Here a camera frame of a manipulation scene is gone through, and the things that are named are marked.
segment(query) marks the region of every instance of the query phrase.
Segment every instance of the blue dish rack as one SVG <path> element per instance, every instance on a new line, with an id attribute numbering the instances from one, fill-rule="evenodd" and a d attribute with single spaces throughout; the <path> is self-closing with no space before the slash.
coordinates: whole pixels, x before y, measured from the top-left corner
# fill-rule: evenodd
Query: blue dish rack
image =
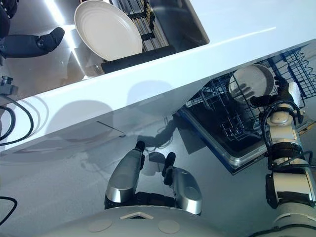
<path id="1" fill-rule="evenodd" d="M 300 47 L 265 59 L 258 64 L 269 68 L 274 76 L 281 76 L 288 82 L 294 81 L 298 84 L 301 92 L 300 108 L 305 107 L 306 99 L 316 96 L 316 75 L 309 67 L 309 62 L 305 60 Z M 240 141 L 248 136 L 260 138 L 259 114 L 263 108 L 253 107 L 247 101 L 245 105 L 239 104 L 236 107 L 236 102 L 229 93 L 230 83 L 236 83 L 240 94 L 245 96 L 234 77 L 234 72 L 231 72 L 212 79 L 186 103 L 186 107 L 203 103 L 206 109 L 216 111 L 220 106 L 221 115 L 225 114 L 220 126 L 229 141 Z"/>

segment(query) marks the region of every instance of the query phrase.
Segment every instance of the white plate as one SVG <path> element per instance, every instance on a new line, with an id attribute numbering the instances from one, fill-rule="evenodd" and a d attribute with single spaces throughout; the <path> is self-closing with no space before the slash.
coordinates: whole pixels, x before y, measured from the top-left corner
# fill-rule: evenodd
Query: white plate
<path id="1" fill-rule="evenodd" d="M 265 66 L 253 64 L 234 72 L 228 90 L 236 101 L 245 104 L 252 96 L 269 95 L 274 85 L 275 80 L 270 70 Z"/>
<path id="2" fill-rule="evenodd" d="M 142 52 L 142 38 L 132 20 L 104 1 L 81 3 L 75 11 L 75 25 L 83 42 L 105 60 Z"/>

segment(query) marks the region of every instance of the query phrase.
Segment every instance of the stainless steel sink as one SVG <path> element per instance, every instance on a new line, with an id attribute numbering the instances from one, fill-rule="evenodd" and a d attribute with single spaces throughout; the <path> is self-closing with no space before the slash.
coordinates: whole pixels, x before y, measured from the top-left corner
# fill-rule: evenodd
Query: stainless steel sink
<path id="1" fill-rule="evenodd" d="M 166 56 L 209 42 L 188 0 L 112 0 L 112 4 L 125 11 L 135 24 L 145 24 L 138 29 L 141 35 L 148 37 L 143 38 L 143 53 L 139 57 L 146 60 L 137 64 L 155 59 L 151 57 L 158 55 L 154 50 L 172 45 L 175 50 L 162 55 Z M 0 76 L 12 77 L 13 84 L 18 87 L 14 99 L 23 99 L 104 73 L 99 67 L 104 60 L 83 43 L 76 31 L 74 12 L 78 5 L 79 0 L 28 0 L 18 3 L 17 13 L 11 19 L 11 35 L 40 36 L 58 26 L 66 33 L 61 44 L 47 55 L 2 60 Z M 141 13 L 137 19 L 132 18 L 135 13 Z M 114 71 L 128 66 L 118 62 Z"/>
<path id="2" fill-rule="evenodd" d="M 209 43 L 188 0 L 149 0 L 161 29 L 177 52 Z"/>

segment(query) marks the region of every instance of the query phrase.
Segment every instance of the dish rack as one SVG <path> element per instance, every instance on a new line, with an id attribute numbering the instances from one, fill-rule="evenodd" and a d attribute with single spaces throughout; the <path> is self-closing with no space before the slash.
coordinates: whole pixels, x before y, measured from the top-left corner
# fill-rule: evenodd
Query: dish rack
<path id="1" fill-rule="evenodd" d="M 301 92 L 300 108 L 305 107 L 305 100 L 316 96 L 316 75 L 309 67 L 309 62 L 304 59 L 301 48 L 290 50 L 286 53 L 265 59 L 258 64 L 264 65 L 273 72 L 274 76 L 281 76 L 288 82 L 296 82 Z M 260 138 L 261 129 L 259 115 L 264 110 L 254 107 L 246 99 L 245 104 L 238 103 L 229 93 L 229 84 L 236 83 L 239 96 L 245 95 L 239 86 L 234 72 L 212 79 L 190 101 L 186 107 L 203 103 L 206 109 L 212 110 L 218 120 L 221 130 L 228 140 L 242 140 L 253 136 Z"/>
<path id="2" fill-rule="evenodd" d="M 143 52 L 168 46 L 159 22 L 147 0 L 110 0 L 136 25 L 143 42 Z"/>

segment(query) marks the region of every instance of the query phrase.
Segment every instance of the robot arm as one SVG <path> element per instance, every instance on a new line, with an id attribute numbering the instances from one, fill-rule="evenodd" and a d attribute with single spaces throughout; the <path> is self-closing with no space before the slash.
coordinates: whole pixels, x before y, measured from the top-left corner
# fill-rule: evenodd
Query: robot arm
<path id="1" fill-rule="evenodd" d="M 268 150 L 266 197 L 278 211 L 274 228 L 252 237 L 316 235 L 316 184 L 310 162 L 313 153 L 303 152 L 295 129 L 296 118 L 302 122 L 299 110 L 300 92 L 295 82 L 276 77 L 278 95 L 253 97 L 255 106 L 268 106 L 261 117 L 261 128 Z"/>
<path id="2" fill-rule="evenodd" d="M 105 197 L 105 209 L 132 205 L 162 205 L 178 207 L 192 214 L 202 211 L 202 194 L 192 174 L 173 166 L 175 154 L 169 153 L 162 171 L 164 184 L 173 189 L 174 198 L 159 194 L 136 192 L 140 170 L 144 164 L 145 144 L 137 142 L 136 148 L 124 156 L 110 177 Z"/>

